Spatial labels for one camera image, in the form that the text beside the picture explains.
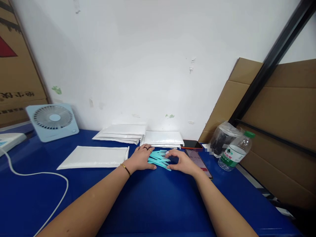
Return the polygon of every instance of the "forearm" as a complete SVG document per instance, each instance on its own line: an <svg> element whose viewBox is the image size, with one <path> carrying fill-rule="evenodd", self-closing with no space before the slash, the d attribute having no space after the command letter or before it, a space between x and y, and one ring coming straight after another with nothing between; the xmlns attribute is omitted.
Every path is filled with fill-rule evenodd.
<svg viewBox="0 0 316 237"><path fill-rule="evenodd" d="M197 172L194 179L218 237L257 236L204 172Z"/></svg>
<svg viewBox="0 0 316 237"><path fill-rule="evenodd" d="M63 210L38 237L96 236L128 178L125 168L117 167Z"/></svg>

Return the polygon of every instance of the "human hand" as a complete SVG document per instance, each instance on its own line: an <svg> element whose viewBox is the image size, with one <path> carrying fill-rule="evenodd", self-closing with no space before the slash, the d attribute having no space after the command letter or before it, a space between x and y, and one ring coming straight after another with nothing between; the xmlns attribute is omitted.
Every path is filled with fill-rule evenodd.
<svg viewBox="0 0 316 237"><path fill-rule="evenodd" d="M170 156L178 157L179 162L176 165L168 165L167 168L169 169L178 170L192 176L195 176L202 171L196 164L194 164L194 162L186 155L186 153L182 151L177 149L167 151L165 158Z"/></svg>
<svg viewBox="0 0 316 237"><path fill-rule="evenodd" d="M131 158L124 161L123 164L131 174L136 170L155 170L157 169L157 166L148 163L148 158L154 149L155 148L151 147L151 145L143 144L142 146L137 147Z"/></svg>

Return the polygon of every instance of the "white wall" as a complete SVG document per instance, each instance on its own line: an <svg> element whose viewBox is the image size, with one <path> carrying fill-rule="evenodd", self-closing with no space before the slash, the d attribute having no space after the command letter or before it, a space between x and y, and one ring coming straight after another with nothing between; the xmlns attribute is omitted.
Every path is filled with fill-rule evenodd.
<svg viewBox="0 0 316 237"><path fill-rule="evenodd" d="M81 128L147 122L196 140L236 60L262 62L298 2L13 0L51 98Z"/></svg>
<svg viewBox="0 0 316 237"><path fill-rule="evenodd" d="M306 23L280 63L292 63L314 58L316 58L316 13Z"/></svg>

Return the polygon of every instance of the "black metal frame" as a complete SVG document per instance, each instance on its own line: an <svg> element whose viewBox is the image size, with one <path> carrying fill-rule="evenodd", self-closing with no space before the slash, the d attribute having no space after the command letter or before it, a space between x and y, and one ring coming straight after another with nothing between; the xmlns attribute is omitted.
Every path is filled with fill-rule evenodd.
<svg viewBox="0 0 316 237"><path fill-rule="evenodd" d="M239 119L237 119L237 121L238 121L240 124L243 124L243 125L245 125L245 126L251 128L251 129L253 129L253 130L255 130L255 131L258 131L258 132L260 132L260 133L262 133L262 134L264 134L264 135L266 135L266 136L268 136L268 137L271 137L271 138L273 138L273 139L275 139L275 140L277 140L277 141L279 141L279 142L281 142L281 143L284 143L284 144L289 145L289 146L291 146L291 147L293 147L293 148L295 148L295 149L297 149L297 150L299 150L299 151L302 151L302 152L304 152L304 153L306 153L306 154L308 154L308 155L311 155L311 156L313 156L313 157L316 157L316 153L315 153L314 151L308 149L308 148L305 148L305 147L300 146L300 145L298 145L298 144L296 144L296 143L293 143L293 142L290 142L290 141L288 141L288 140L286 140L286 139L283 139L283 138L281 138L281 137L278 137L278 136L276 136L276 135L274 135L274 134L272 134L272 133L269 133L269 132L267 132L267 131L265 131L265 130L262 130L261 128L257 128L257 127L255 127L255 126L252 126L251 124L246 123L246 122L243 122L243 121L241 121L241 120L239 120Z"/></svg>
<svg viewBox="0 0 316 237"><path fill-rule="evenodd" d="M315 152L302 147L298 144L292 143L288 140L280 138L274 134L266 132L260 128L242 122L241 119L246 114L247 110L261 91L261 89L266 84L267 80L270 78L274 72L276 66L281 61L287 50L290 48L296 37L300 34L301 30L304 28L305 24L309 21L311 16L316 11L316 1L315 0L302 0L297 6L296 10L292 14L291 18L287 22L274 46L270 50L266 59L263 62L261 69L254 78L253 82L246 91L244 97L241 99L239 105L235 109L234 113L229 119L229 123L233 126L237 126L239 123L244 124L256 131L259 131L273 139L276 139L284 144L287 144L293 148L296 148L302 152L315 157Z"/></svg>

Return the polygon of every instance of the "gold bracelet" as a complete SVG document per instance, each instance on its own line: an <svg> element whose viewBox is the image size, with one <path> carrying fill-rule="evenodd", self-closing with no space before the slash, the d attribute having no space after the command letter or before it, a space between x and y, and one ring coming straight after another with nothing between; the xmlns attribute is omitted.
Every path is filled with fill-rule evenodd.
<svg viewBox="0 0 316 237"><path fill-rule="evenodd" d="M126 169L126 171L128 172L128 175L131 176L131 173L128 171L128 169L126 168L126 166L123 165L123 163L121 164L121 166L123 166L123 167Z"/></svg>

